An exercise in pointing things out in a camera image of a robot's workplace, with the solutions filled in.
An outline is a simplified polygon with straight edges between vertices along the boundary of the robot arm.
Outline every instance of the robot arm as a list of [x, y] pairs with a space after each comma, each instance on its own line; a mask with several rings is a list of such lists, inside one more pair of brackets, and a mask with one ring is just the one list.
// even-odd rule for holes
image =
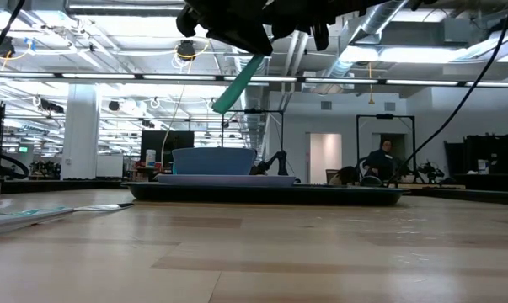
[[[177, 17], [177, 29], [186, 37], [195, 35], [199, 24], [207, 38], [219, 40], [253, 54], [269, 56], [272, 40], [284, 38], [294, 30], [313, 34], [318, 51], [329, 46], [328, 25], [336, 17], [366, 10], [391, 0], [184, 0]], [[422, 3], [437, 0], [410, 0], [416, 10]], [[264, 24], [272, 26], [272, 40]]]
[[268, 162], [261, 161], [257, 165], [258, 173], [266, 173], [266, 171], [270, 169], [270, 166], [276, 159], [278, 160], [278, 176], [289, 176], [286, 168], [287, 153], [285, 151], [277, 152]]

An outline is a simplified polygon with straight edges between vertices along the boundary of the white tray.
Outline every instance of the white tray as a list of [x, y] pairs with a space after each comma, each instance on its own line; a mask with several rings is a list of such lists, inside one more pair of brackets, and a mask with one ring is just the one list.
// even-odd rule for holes
[[159, 175], [159, 183], [197, 186], [262, 186], [291, 187], [293, 176], [217, 176], [217, 175]]

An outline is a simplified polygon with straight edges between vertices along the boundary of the blue plastic container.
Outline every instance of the blue plastic container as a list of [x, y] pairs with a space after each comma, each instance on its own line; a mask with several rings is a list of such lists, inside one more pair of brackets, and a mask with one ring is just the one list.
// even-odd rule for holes
[[248, 175], [255, 151], [248, 148], [199, 147], [173, 150], [174, 173]]

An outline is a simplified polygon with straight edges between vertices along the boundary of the teal handle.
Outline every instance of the teal handle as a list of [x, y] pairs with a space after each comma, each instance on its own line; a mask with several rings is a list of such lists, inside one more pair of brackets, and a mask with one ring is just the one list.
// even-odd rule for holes
[[218, 114], [225, 114], [237, 102], [238, 97], [246, 89], [264, 58], [265, 55], [255, 55], [252, 57], [246, 67], [238, 74], [235, 81], [231, 83], [222, 96], [212, 105], [212, 110]]

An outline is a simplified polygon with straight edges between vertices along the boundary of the pillar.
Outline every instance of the pillar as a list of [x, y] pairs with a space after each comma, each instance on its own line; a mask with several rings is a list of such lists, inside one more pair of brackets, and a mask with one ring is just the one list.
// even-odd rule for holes
[[70, 84], [61, 180], [96, 177], [100, 97], [94, 84]]

